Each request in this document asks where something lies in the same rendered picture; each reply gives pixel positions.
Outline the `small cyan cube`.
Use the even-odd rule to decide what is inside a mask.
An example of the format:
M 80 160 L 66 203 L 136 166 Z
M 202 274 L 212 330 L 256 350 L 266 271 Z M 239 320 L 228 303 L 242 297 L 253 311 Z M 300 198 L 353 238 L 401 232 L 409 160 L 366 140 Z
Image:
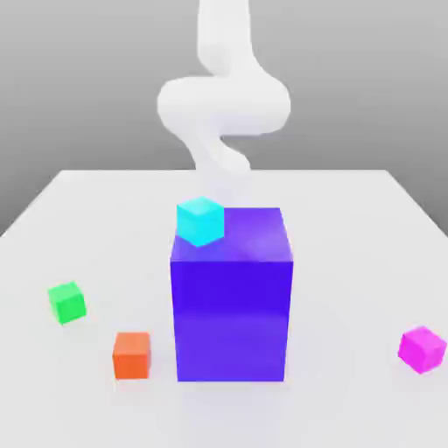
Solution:
M 225 209 L 206 198 L 189 199 L 176 208 L 176 234 L 195 247 L 202 247 L 224 237 Z

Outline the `small orange cube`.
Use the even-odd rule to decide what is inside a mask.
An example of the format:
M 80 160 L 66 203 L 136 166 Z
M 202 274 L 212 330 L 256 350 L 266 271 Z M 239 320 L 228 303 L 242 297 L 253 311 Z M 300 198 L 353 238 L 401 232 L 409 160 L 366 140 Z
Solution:
M 139 380 L 149 377 L 151 338 L 148 332 L 119 332 L 112 354 L 117 380 Z

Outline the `small green cube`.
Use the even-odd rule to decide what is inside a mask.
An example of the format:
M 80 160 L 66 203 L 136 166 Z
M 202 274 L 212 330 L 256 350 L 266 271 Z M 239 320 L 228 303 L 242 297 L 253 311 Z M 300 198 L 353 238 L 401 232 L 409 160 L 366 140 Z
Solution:
M 84 295 L 76 282 L 57 285 L 48 290 L 52 314 L 64 325 L 87 315 Z

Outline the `small magenta cube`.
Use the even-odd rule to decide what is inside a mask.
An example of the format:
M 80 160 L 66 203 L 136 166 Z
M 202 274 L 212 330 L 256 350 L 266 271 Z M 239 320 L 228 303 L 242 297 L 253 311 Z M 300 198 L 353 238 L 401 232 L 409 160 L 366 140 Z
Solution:
M 444 339 L 419 326 L 402 335 L 397 355 L 421 375 L 441 365 L 447 347 Z

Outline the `large purple box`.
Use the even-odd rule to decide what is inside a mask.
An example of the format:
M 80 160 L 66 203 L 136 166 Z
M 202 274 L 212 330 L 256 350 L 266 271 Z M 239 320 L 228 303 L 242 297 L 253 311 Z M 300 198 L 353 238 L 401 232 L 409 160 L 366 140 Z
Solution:
M 170 259 L 181 382 L 284 379 L 293 254 L 277 207 L 228 208 L 225 235 L 176 237 Z

